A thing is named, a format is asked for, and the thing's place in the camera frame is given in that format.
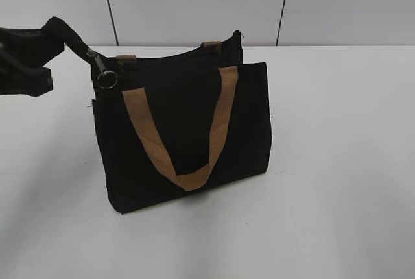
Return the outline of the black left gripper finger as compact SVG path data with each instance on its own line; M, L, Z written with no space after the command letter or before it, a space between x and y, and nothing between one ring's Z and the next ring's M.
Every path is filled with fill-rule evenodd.
M1 69L11 69L11 57L24 67L38 69L64 51L63 41L41 29L8 29L1 27Z

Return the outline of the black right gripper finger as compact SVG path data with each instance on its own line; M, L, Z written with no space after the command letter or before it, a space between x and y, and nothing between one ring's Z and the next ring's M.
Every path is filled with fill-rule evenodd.
M1 95L39 97L52 90L50 69L27 67L7 52L1 52Z

